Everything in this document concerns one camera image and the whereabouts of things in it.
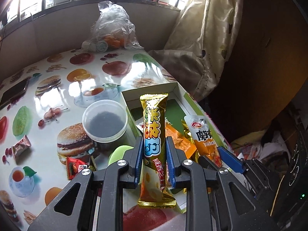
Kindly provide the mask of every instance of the beige curtain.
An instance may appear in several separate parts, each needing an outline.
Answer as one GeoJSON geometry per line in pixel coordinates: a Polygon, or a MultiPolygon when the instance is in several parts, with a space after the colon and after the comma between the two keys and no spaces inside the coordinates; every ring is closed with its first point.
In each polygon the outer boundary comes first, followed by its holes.
{"type": "Polygon", "coordinates": [[[243,0],[188,0],[164,50],[149,52],[197,101],[219,82],[242,6],[243,0]]]}

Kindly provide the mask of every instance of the chinese characters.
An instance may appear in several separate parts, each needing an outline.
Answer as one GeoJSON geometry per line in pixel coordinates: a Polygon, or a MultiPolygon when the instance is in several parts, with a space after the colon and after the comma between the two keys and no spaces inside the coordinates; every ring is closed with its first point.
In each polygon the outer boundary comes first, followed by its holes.
{"type": "Polygon", "coordinates": [[[159,175],[159,180],[161,182],[161,190],[165,188],[166,185],[166,178],[164,176],[164,168],[161,165],[161,162],[158,158],[154,159],[153,162],[155,163],[158,175],[159,175]]]}
{"type": "Polygon", "coordinates": [[[144,155],[156,156],[161,153],[161,113],[158,107],[146,107],[144,116],[144,155]]]}
{"type": "Polygon", "coordinates": [[[198,137],[198,141],[206,141],[208,138],[212,139],[212,134],[210,130],[199,130],[196,132],[196,135],[198,137]]]}

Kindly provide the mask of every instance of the orange fruit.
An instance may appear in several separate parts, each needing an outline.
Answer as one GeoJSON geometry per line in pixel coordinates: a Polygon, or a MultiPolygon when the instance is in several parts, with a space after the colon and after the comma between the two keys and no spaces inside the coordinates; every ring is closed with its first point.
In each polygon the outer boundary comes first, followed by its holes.
{"type": "Polygon", "coordinates": [[[55,61],[59,61],[62,58],[63,58],[63,56],[61,54],[55,54],[55,55],[51,55],[50,57],[48,57],[47,61],[48,62],[55,62],[55,61]]]}
{"type": "Polygon", "coordinates": [[[76,69],[76,70],[70,72],[70,73],[67,75],[66,79],[67,79],[69,82],[74,82],[74,78],[75,78],[76,76],[84,75],[84,74],[86,74],[86,73],[88,73],[88,72],[87,72],[87,70],[85,70],[85,69],[76,69]]]}
{"type": "Polygon", "coordinates": [[[61,192],[62,189],[58,187],[52,187],[45,194],[45,204],[46,206],[52,202],[52,200],[61,192]]]}
{"type": "Polygon", "coordinates": [[[91,74],[87,73],[87,74],[78,75],[78,76],[74,77],[74,81],[75,82],[82,82],[82,81],[90,79],[90,78],[91,78],[91,74]]]}

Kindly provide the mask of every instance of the plastic bag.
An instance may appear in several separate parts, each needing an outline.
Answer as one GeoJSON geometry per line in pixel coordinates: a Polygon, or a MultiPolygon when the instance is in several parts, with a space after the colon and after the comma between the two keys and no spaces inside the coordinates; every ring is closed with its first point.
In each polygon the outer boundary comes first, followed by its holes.
{"type": "Polygon", "coordinates": [[[91,29],[90,38],[83,42],[82,49],[91,52],[124,47],[142,49],[135,35],[135,26],[130,22],[125,9],[110,1],[98,3],[100,17],[91,29]]]}

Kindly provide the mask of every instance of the red candy packet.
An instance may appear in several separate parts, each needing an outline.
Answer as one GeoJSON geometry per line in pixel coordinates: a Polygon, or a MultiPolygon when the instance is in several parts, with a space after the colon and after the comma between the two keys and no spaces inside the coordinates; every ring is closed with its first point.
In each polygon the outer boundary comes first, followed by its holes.
{"type": "Polygon", "coordinates": [[[67,178],[69,180],[72,180],[76,174],[87,167],[88,165],[81,160],[66,157],[67,178]]]}

